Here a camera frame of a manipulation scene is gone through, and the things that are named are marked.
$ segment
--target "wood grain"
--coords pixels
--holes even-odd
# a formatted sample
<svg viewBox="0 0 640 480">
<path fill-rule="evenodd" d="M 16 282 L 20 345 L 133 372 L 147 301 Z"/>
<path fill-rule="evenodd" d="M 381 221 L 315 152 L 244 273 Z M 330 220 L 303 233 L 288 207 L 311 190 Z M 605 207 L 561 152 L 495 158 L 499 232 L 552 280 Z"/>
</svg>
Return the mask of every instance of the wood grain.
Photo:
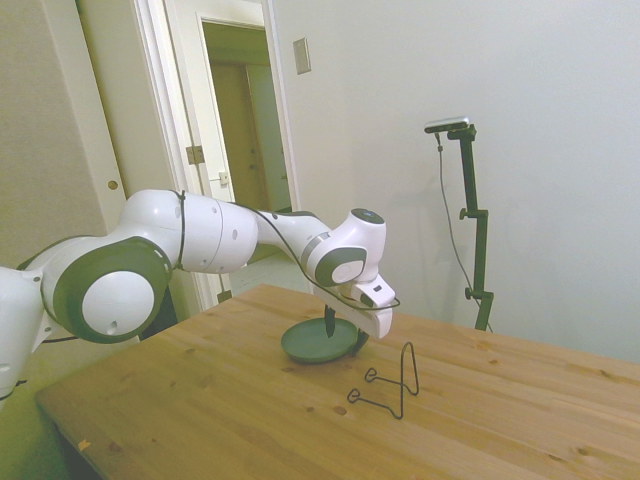
<svg viewBox="0 0 640 480">
<path fill-rule="evenodd" d="M 292 362 L 280 337 L 322 311 L 261 286 L 37 398 L 109 479 L 640 478 L 640 365 L 402 314 L 357 357 Z M 398 379 L 406 341 L 405 418 L 350 404 L 399 409 L 363 377 Z"/>
</svg>

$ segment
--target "door frame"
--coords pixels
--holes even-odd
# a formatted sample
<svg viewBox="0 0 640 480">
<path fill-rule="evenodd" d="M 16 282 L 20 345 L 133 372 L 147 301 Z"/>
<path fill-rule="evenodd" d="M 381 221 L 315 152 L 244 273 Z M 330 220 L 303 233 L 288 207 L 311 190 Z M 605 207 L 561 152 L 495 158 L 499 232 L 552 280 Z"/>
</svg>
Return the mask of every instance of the door frame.
<svg viewBox="0 0 640 480">
<path fill-rule="evenodd" d="M 278 121 L 280 123 L 291 205 L 294 210 L 300 210 L 301 205 L 299 201 L 300 196 L 295 168 L 295 157 L 293 144 L 291 142 L 291 123 L 284 89 L 282 61 L 279 53 L 279 41 L 275 29 L 275 17 L 272 2 L 273 0 L 262 0 L 262 15 L 267 37 L 269 60 L 271 63 L 271 74 L 275 89 L 276 108 L 278 112 Z M 187 138 L 185 132 L 187 132 L 189 128 L 185 110 L 187 107 L 185 106 L 182 98 L 183 93 L 179 83 L 178 66 L 174 56 L 173 43 L 169 32 L 164 1 L 133 0 L 133 4 L 135 15 L 137 17 L 138 28 L 141 33 L 144 56 L 146 58 L 147 68 L 151 77 L 153 95 L 158 108 L 162 133 L 166 142 L 167 151 L 169 152 L 171 174 L 173 176 L 174 184 L 179 190 L 206 194 L 208 193 L 206 192 L 208 187 L 206 167 L 204 167 L 205 176 L 202 175 L 202 170 L 200 170 L 199 173 L 192 165 L 189 165 L 186 155 L 186 148 L 191 146 L 185 140 L 185 138 Z M 201 17 L 199 21 L 200 23 L 202 21 L 229 23 L 224 19 L 210 18 L 209 16 Z M 206 179 L 206 181 L 200 182 L 199 177 L 204 177 L 203 179 Z M 201 273 L 192 273 L 191 275 L 194 279 L 200 308 L 202 310 L 206 310 L 217 305 L 218 300 L 213 292 L 220 292 L 225 289 L 223 278 L 217 275 Z M 231 288 L 228 278 L 226 283 L 229 285 L 228 288 Z"/>
</svg>

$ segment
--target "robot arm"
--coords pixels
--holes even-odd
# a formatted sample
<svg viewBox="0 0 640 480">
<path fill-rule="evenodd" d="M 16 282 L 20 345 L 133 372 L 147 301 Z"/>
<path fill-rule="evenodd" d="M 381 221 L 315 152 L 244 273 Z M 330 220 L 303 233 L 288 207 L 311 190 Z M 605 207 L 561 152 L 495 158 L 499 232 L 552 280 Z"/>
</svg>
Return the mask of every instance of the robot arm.
<svg viewBox="0 0 640 480">
<path fill-rule="evenodd" d="M 175 268 L 230 273 L 258 243 L 284 250 L 330 308 L 382 338 L 395 306 L 395 293 L 378 274 L 385 237 L 382 218 L 362 209 L 331 230 L 307 212 L 138 192 L 109 235 L 67 239 L 18 270 L 0 267 L 0 409 L 29 354 L 60 327 L 96 343 L 128 340 L 157 315 Z"/>
</svg>

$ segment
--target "cable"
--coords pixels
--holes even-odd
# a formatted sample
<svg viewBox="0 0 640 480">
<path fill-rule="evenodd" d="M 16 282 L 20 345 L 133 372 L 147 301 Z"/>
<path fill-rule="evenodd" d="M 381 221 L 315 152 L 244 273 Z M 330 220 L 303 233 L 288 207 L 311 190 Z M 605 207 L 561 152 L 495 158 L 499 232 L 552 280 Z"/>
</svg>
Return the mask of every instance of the cable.
<svg viewBox="0 0 640 480">
<path fill-rule="evenodd" d="M 59 343 L 59 342 L 68 342 L 69 340 L 77 340 L 78 337 L 64 337 L 64 338 L 54 338 L 52 340 L 43 340 L 42 343 Z"/>
<path fill-rule="evenodd" d="M 284 238 L 284 236 L 282 235 L 282 233 L 280 233 L 280 230 L 278 229 L 278 227 L 276 227 L 271 220 L 269 220 L 262 212 L 255 210 L 251 207 L 247 207 L 246 205 L 240 205 L 238 203 L 234 203 L 234 205 L 237 205 L 238 207 L 242 207 L 245 208 L 251 212 L 253 212 L 256 215 L 259 215 L 265 222 L 267 222 L 271 228 L 276 232 L 276 234 L 280 237 L 280 240 L 282 240 L 282 243 L 284 243 L 284 245 L 287 247 L 287 250 L 289 250 L 289 252 L 291 253 L 291 257 L 295 260 L 296 264 L 298 265 L 298 268 L 300 268 L 300 271 L 302 272 L 302 274 L 304 275 L 304 277 L 311 282 L 313 285 L 315 285 L 316 287 L 318 287 L 320 290 L 324 291 L 325 293 L 328 293 L 329 295 L 331 295 L 333 298 L 335 298 L 336 300 L 338 300 L 340 303 L 346 305 L 349 308 L 353 308 L 354 310 L 360 310 L 360 311 L 366 311 L 366 312 L 373 312 L 373 311 L 380 311 L 380 310 L 387 310 L 388 308 L 395 308 L 401 305 L 400 300 L 398 300 L 397 297 L 394 297 L 394 300 L 396 301 L 395 305 L 389 305 L 386 307 L 377 307 L 377 308 L 369 308 L 369 307 L 359 307 L 357 305 L 351 305 L 350 303 L 346 302 L 342 297 L 340 297 L 339 295 L 336 295 L 335 293 L 333 293 L 331 290 L 329 290 L 328 288 L 320 285 L 319 283 L 317 283 L 315 280 L 313 280 L 305 271 L 304 267 L 302 266 L 302 263 L 300 263 L 300 260 L 298 260 L 297 255 L 295 254 L 295 252 L 293 251 L 293 248 L 291 248 L 291 245 L 289 245 L 289 242 L 287 242 L 287 240 Z"/>
<path fill-rule="evenodd" d="M 183 190 L 182 193 L 178 193 L 175 190 L 170 190 L 171 192 L 175 193 L 178 196 L 178 200 L 180 200 L 180 217 L 182 219 L 182 235 L 180 237 L 180 253 L 178 253 L 178 261 L 176 262 L 176 265 L 173 267 L 173 269 L 175 270 L 180 269 L 182 270 L 183 266 L 182 266 L 182 254 L 184 253 L 184 240 L 185 240 L 185 218 L 184 218 L 184 201 L 187 198 L 185 195 L 185 191 Z"/>
<path fill-rule="evenodd" d="M 444 209 L 447 212 L 447 223 L 449 224 L 449 238 L 451 238 L 451 245 L 453 246 L 453 252 L 456 254 L 456 260 L 458 260 L 458 265 L 460 265 L 460 268 L 462 269 L 462 273 L 464 274 L 464 278 L 467 280 L 467 285 L 469 286 L 469 290 L 473 290 L 473 287 L 471 287 L 471 280 L 469 280 L 469 275 L 467 274 L 467 271 L 464 268 L 464 265 L 462 265 L 462 261 L 460 260 L 460 255 L 458 254 L 458 248 L 456 247 L 456 241 L 453 237 L 453 227 L 451 226 L 451 213 L 449 212 L 449 204 L 447 203 L 447 195 L 445 194 L 445 191 L 444 191 L 444 181 L 442 179 L 442 170 L 443 170 L 442 169 L 442 150 L 444 150 L 444 147 L 440 143 L 440 134 L 436 133 L 435 136 L 438 142 L 438 156 L 440 157 L 440 191 L 442 192 Z M 476 302 L 476 305 L 478 305 L 478 308 L 480 308 L 480 302 L 478 302 L 478 299 L 474 298 L 473 300 Z M 489 324 L 489 322 L 487 322 L 487 327 L 489 328 L 489 331 L 493 333 L 493 329 L 491 328 L 491 325 Z"/>
</svg>

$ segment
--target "wire holder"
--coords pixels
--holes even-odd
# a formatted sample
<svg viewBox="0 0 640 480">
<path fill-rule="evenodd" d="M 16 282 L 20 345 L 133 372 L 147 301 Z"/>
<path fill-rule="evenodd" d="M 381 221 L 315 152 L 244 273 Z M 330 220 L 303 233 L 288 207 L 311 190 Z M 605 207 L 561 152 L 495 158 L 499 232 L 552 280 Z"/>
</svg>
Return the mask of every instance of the wire holder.
<svg viewBox="0 0 640 480">
<path fill-rule="evenodd" d="M 404 383 L 404 354 L 407 350 L 407 347 L 411 347 L 411 359 L 413 360 L 413 374 L 415 375 L 415 378 L 416 378 L 415 392 L 412 391 L 406 383 Z M 382 380 L 383 382 L 393 383 L 394 385 L 400 385 L 400 415 L 396 414 L 396 412 L 394 412 L 394 410 L 389 405 L 384 405 L 382 403 L 374 402 L 373 400 L 362 398 L 361 396 L 362 394 L 360 393 L 360 390 L 358 390 L 357 388 L 352 389 L 349 392 L 349 395 L 347 395 L 347 400 L 349 401 L 349 403 L 356 403 L 358 401 L 362 401 L 362 402 L 370 403 L 372 405 L 376 405 L 378 407 L 386 408 L 391 412 L 391 415 L 393 415 L 393 418 L 395 418 L 396 420 L 402 420 L 402 418 L 404 417 L 404 389 L 406 388 L 407 391 L 414 397 L 418 395 L 418 393 L 420 393 L 420 383 L 418 382 L 418 367 L 416 366 L 416 354 L 413 349 L 413 344 L 411 342 L 407 342 L 404 344 L 404 347 L 402 347 L 402 353 L 400 355 L 400 381 L 399 382 L 378 376 L 377 370 L 373 367 L 367 370 L 367 373 L 365 373 L 364 375 L 364 379 L 367 383 L 371 383 L 374 380 Z"/>
</svg>

